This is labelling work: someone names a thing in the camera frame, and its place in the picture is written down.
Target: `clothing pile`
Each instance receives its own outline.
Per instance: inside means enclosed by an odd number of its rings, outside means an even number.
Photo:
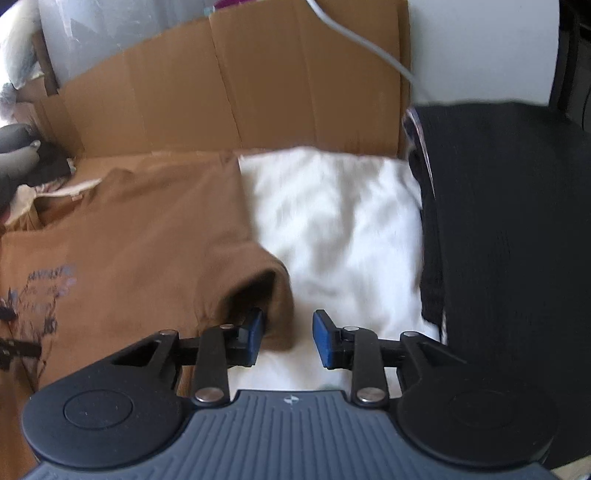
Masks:
[[[28,125],[0,128],[0,225],[13,228],[23,213],[23,202],[57,190],[74,172],[67,154],[42,141]]]
[[[252,306],[267,334],[256,368],[229,371],[233,391],[347,390],[315,351],[322,308],[380,338],[441,330],[468,361],[554,398],[547,467],[589,455],[591,140],[513,103],[417,108],[405,127],[408,160],[309,147],[86,159],[67,187],[26,197],[0,237],[0,338],[42,354],[0,371],[0,479],[34,465],[18,425],[32,392]]]

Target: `plastic bag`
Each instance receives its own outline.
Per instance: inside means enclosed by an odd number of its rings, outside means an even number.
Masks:
[[[47,51],[59,86],[102,60],[179,23],[214,0],[39,0]]]
[[[2,16],[0,55],[16,89],[25,85],[37,61],[32,37],[40,29],[38,0],[19,0]]]
[[[2,123],[12,122],[16,102],[17,91],[12,86],[12,83],[5,83],[0,89],[0,120],[3,121]]]

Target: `brown t-shirt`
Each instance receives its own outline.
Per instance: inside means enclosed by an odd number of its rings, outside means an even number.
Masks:
[[[0,337],[43,347],[0,372],[0,480],[34,466],[18,420],[32,391],[160,329],[196,336],[261,306],[263,348],[291,346],[288,275],[251,238],[235,159],[113,170],[56,203],[38,212],[48,225],[0,239],[1,302],[18,315]]]

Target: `white towel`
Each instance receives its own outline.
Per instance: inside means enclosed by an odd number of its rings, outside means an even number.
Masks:
[[[316,309],[380,338],[436,335],[421,318],[420,188],[406,162],[294,148],[242,157],[240,168],[254,237],[290,273],[296,343],[286,353],[261,352],[250,369],[230,369],[233,392],[348,391],[350,373],[320,362]],[[399,395],[395,369],[387,370],[390,393]]]

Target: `cardboard flap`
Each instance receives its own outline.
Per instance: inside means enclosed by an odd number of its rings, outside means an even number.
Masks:
[[[405,0],[320,4],[410,60]],[[59,97],[86,157],[300,144],[396,155],[405,88],[396,70],[324,25],[305,0],[264,0],[131,47]]]
[[[223,9],[210,23],[241,147],[314,144],[308,72],[291,0]]]

